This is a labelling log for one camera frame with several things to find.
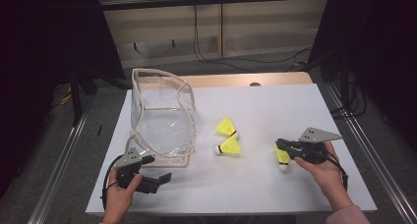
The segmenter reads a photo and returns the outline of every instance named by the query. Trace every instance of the hand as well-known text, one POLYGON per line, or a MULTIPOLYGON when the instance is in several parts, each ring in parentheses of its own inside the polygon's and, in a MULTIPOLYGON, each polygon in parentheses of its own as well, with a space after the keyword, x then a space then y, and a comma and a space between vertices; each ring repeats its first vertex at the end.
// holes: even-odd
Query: hand
MULTIPOLYGON (((330 141, 325 141, 325 147, 338 160, 330 141)), ((294 160, 300 167, 306 169, 313 175, 315 181, 322 189, 323 194, 328 199, 333 211, 338 211, 343 207, 353 205, 346 189, 343 187, 340 170, 334 164, 328 161, 321 164, 313 164, 300 157, 295 157, 294 160)))
POLYGON ((123 223, 129 207, 132 205, 133 193, 142 180, 140 174, 135 175, 129 186, 120 188, 117 182, 117 170, 110 171, 108 184, 114 184, 107 189, 107 203, 104 214, 104 223, 123 223))

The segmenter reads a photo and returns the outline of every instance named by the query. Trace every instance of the black cable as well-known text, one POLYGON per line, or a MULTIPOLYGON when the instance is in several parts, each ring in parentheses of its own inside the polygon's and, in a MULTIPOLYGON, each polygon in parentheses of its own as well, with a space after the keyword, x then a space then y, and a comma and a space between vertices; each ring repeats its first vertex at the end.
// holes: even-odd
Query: black cable
MULTIPOLYGON (((276 63, 281 63, 281 62, 285 62, 288 61, 290 59, 293 59, 293 65, 295 64, 295 58, 300 55, 301 53, 307 51, 307 50, 311 50, 311 47, 307 47, 304 48, 300 51, 298 51, 297 53, 295 53, 294 55, 291 55, 285 59, 281 59, 281 60, 274 60, 274 61, 263 61, 263 60, 253 60, 253 59, 246 59, 246 58, 237 58, 237 57, 230 57, 230 58, 220 58, 220 59, 214 59, 214 60, 208 60, 206 59, 201 50, 200 50, 200 42, 199 42, 199 29, 198 29, 198 25, 197 25, 197 6, 194 6, 194 55, 196 56, 196 58, 201 61, 201 62, 207 62, 207 63, 215 63, 215 64, 222 64, 222 65, 226 65, 226 66, 230 66, 232 68, 244 71, 244 72, 248 72, 248 73, 255 73, 254 71, 250 71, 247 69, 242 69, 240 67, 231 65, 231 64, 227 64, 227 63, 222 63, 219 61, 224 61, 224 60, 242 60, 242 61, 250 61, 250 62, 256 62, 256 63, 264 63, 264 64, 276 64, 276 63)), ((289 68, 288 70, 285 70, 284 72, 288 72, 290 71, 294 66, 291 66, 291 68, 289 68)))
POLYGON ((333 155, 330 152, 327 152, 327 154, 330 154, 330 156, 332 156, 334 158, 334 160, 333 160, 333 159, 329 158, 328 156, 324 156, 321 153, 318 153, 316 151, 313 151, 313 150, 310 150, 310 149, 305 149, 305 150, 306 151, 309 151, 311 153, 314 153, 317 156, 320 156, 321 158, 324 158, 325 160, 329 161, 334 166, 336 166, 340 170, 340 173, 341 173, 341 181, 342 181, 343 187, 344 187, 345 190, 347 190, 347 180, 348 180, 349 176, 347 176, 346 171, 344 171, 344 169, 341 167, 341 165, 340 165, 339 161, 336 159, 336 156, 335 155, 333 155))
MULTIPOLYGON (((200 51, 199 29, 197 27, 197 7, 196 6, 194 6, 194 55, 201 62, 214 63, 214 61, 206 59, 203 56, 202 52, 200 51), (202 59, 199 58, 199 56, 197 55, 197 52, 196 52, 196 43, 197 43, 197 50, 199 51, 199 54, 200 54, 200 56, 201 56, 202 59)), ((235 68, 235 69, 238 69, 238 70, 241 70, 241 71, 244 71, 244 72, 248 72, 248 73, 255 73, 253 71, 246 70, 246 69, 242 69, 242 68, 239 68, 239 67, 234 66, 234 65, 231 65, 231 64, 226 64, 226 63, 216 63, 216 64, 222 64, 222 65, 230 66, 232 68, 235 68)))
POLYGON ((308 64, 306 64, 301 70, 299 70, 300 72, 310 72, 311 70, 313 70, 314 68, 318 67, 323 61, 333 57, 333 55, 335 54, 335 50, 330 50, 328 51, 326 54, 314 59, 313 61, 310 61, 308 64))
POLYGON ((350 102, 350 104, 352 104, 354 101, 356 102, 355 107, 350 106, 350 109, 352 112, 355 112, 359 107, 359 98, 358 98, 358 94, 356 93, 357 87, 358 87, 358 82, 356 81, 352 87, 352 100, 350 102))
POLYGON ((355 86, 355 88, 356 87, 359 87, 359 90, 361 91, 361 94, 362 94, 362 99, 363 99, 363 107, 362 107, 362 110, 361 110, 361 112, 359 112, 359 113, 354 113, 356 110, 357 110, 357 108, 359 107, 355 107, 355 109, 354 110, 352 110, 352 111, 350 111, 350 112, 343 112, 341 115, 339 115, 339 116, 334 116, 333 117, 333 119, 349 119, 349 118, 354 118, 354 117, 359 117, 359 116, 361 116, 361 115, 363 115, 365 112, 366 112, 366 109, 367 109, 367 99, 366 99, 366 96, 365 96, 365 93, 364 93, 364 91, 363 91, 363 89, 362 89, 362 87, 359 85, 359 84, 357 84, 356 86, 355 86))
POLYGON ((110 163, 110 166, 108 167, 108 169, 107 169, 107 172, 105 173, 105 177, 104 177, 104 182, 103 182, 103 189, 101 190, 101 201, 102 201, 102 203, 103 203, 103 208, 104 208, 104 210, 105 210, 105 205, 106 205, 106 203, 107 203, 107 189, 109 189, 111 186, 113 186, 114 184, 116 184, 117 182, 115 182, 115 183, 113 183, 113 184, 111 184, 110 186, 108 186, 108 187, 106 187, 107 186, 107 178, 108 178, 108 175, 110 175, 110 171, 111 171, 111 169, 113 168, 113 165, 117 162, 117 160, 119 160, 121 157, 123 156, 123 154, 122 155, 119 155, 119 156, 117 156, 111 163, 110 163))
POLYGON ((353 87, 352 87, 352 89, 351 89, 351 91, 352 91, 352 92, 351 92, 352 97, 350 98, 349 103, 348 103, 347 105, 343 105, 343 106, 341 106, 341 107, 338 107, 338 108, 335 108, 335 109, 330 110, 330 113, 331 113, 331 114, 336 113, 336 112, 338 112, 338 111, 340 111, 340 110, 342 110, 342 109, 346 109, 346 110, 348 110, 348 111, 355 111, 355 110, 357 109, 357 106, 359 105, 359 100, 358 100, 358 98, 357 98, 357 94, 356 94, 357 82, 350 83, 350 84, 354 84, 354 86, 353 86, 353 87), (351 105, 352 105, 352 103, 353 103, 354 101, 356 101, 356 105, 355 105, 355 109, 354 109, 354 110, 352 110, 351 105))

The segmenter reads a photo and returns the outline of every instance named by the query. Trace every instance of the sleeve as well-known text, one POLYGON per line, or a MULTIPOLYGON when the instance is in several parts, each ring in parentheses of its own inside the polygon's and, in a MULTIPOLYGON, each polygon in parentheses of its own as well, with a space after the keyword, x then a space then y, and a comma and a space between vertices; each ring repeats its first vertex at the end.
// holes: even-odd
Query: sleeve
POLYGON ((342 208, 326 219, 326 224, 370 224, 361 208, 357 205, 342 208))

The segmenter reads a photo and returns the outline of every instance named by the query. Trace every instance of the table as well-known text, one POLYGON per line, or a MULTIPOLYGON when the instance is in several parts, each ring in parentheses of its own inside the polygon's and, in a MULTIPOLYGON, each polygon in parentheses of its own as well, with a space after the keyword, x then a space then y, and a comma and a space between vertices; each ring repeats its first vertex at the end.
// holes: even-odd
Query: table
MULTIPOLYGON (((338 133, 317 86, 307 74, 191 76, 184 79, 193 87, 196 96, 196 151, 185 168, 141 169, 141 173, 149 177, 172 172, 172 180, 160 187, 156 195, 135 194, 130 212, 265 215, 330 210, 312 176, 294 162, 290 163, 288 173, 282 173, 274 152, 274 141, 278 137, 297 140, 309 126, 338 133), (253 82, 262 86, 247 86, 253 82), (214 131, 221 116, 229 116, 239 131, 243 150, 240 157, 213 153, 213 146, 224 140, 214 131)), ((128 92, 87 213, 103 214, 99 199, 103 174, 110 162, 124 152, 124 141, 129 136, 129 95, 128 92)), ((365 211, 376 210, 343 140, 333 144, 349 175, 348 192, 352 200, 365 211)))

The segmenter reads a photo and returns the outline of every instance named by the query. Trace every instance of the plastic bag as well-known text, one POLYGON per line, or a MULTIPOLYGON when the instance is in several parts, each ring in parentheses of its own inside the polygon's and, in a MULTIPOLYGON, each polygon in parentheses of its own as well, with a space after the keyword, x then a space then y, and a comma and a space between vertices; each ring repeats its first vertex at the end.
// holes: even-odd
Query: plastic bag
POLYGON ((148 166, 186 166, 194 152, 195 99, 190 85, 167 72, 134 69, 132 72, 131 136, 126 150, 137 147, 152 155, 148 166))

